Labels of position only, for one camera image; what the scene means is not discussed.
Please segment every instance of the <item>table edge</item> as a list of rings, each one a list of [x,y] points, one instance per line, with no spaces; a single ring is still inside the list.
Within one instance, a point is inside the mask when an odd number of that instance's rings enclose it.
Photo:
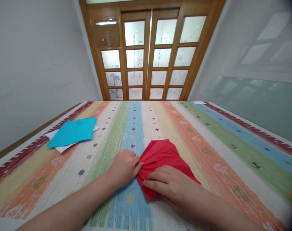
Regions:
[[[36,134],[38,134],[39,132],[41,132],[43,129],[47,128],[49,125],[51,125],[52,123],[54,123],[56,120],[60,119],[62,116],[64,116],[68,112],[70,112],[72,109],[74,109],[75,107],[77,107],[81,103],[78,103],[78,104],[74,105],[73,107],[69,108],[68,110],[66,110],[63,113],[59,114],[58,116],[54,117],[53,119],[51,119],[50,121],[46,122],[45,124],[43,124],[42,126],[40,126],[39,128],[37,128],[36,130],[32,131],[31,133],[27,134],[23,138],[19,139],[15,143],[11,144],[10,146],[8,146],[5,149],[3,149],[2,151],[0,151],[0,159],[2,157],[6,156],[9,152],[11,152],[14,149],[16,149],[18,146],[20,146],[24,142],[26,142],[27,140],[29,140],[31,137],[33,137]]]

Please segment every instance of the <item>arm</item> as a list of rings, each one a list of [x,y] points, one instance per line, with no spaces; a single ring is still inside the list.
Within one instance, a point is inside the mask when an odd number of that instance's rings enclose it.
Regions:
[[[17,230],[78,230],[100,204],[135,178],[142,165],[135,152],[120,150],[105,174]]]
[[[188,214],[193,219],[211,222],[225,231],[264,230],[223,199],[173,167],[157,168],[147,179],[144,185],[160,193],[180,214]]]

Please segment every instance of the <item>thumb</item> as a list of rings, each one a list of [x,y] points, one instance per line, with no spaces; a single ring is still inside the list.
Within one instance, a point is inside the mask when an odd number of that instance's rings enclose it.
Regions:
[[[137,173],[140,171],[140,169],[142,168],[142,166],[143,166],[143,162],[139,162],[136,166],[135,166],[135,168],[134,168],[134,170],[133,170],[133,176],[135,177],[136,175],[137,175]]]

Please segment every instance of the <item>yellow stripe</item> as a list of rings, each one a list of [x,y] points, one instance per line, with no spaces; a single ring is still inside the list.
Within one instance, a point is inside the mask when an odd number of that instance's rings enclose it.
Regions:
[[[87,117],[100,102],[94,102],[87,109],[85,109],[78,118]],[[48,142],[40,147],[31,157],[21,163],[9,176],[0,182],[0,207],[13,193],[17,193],[16,189],[44,163],[50,158],[54,148],[46,148]]]
[[[164,135],[164,138],[169,139],[170,142],[176,146],[180,157],[189,165],[196,179],[199,180],[205,189],[210,190],[207,181],[200,170],[200,167],[193,159],[193,155],[187,148],[185,142],[182,140],[182,137],[179,136],[175,124],[171,122],[160,102],[152,102],[152,107],[154,108],[158,124],[161,128],[163,128],[162,134]]]

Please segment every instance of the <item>green stripe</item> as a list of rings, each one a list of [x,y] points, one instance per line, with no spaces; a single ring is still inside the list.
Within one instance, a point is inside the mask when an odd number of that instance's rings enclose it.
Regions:
[[[183,102],[181,105],[191,113],[196,120],[201,122],[227,147],[229,147],[238,157],[247,163],[251,170],[260,176],[266,183],[270,183],[277,192],[283,196],[283,198],[292,202],[292,197],[288,194],[288,192],[292,193],[292,175],[289,172],[242,140],[239,136],[225,128],[221,123],[194,107],[191,103]],[[258,163],[261,168],[254,168],[252,162]]]
[[[129,109],[129,101],[123,101],[113,117],[109,134],[105,144],[98,151],[98,157],[93,161],[91,170],[86,177],[84,185],[92,182],[110,167],[115,155],[121,149],[122,136],[126,125]],[[110,200],[106,200],[93,214],[90,219],[90,226],[104,227],[110,209]]]

